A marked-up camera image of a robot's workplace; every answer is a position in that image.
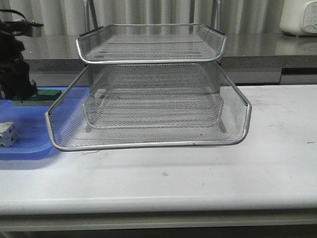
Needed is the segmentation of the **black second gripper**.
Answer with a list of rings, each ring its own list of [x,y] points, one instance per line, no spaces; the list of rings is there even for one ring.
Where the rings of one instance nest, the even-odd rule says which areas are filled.
[[[38,89],[36,82],[29,77],[30,66],[22,54],[25,46],[16,37],[40,37],[44,24],[29,21],[14,9],[0,11],[22,17],[18,21],[0,22],[0,98],[12,100],[17,97],[21,101],[27,100],[36,96]]]

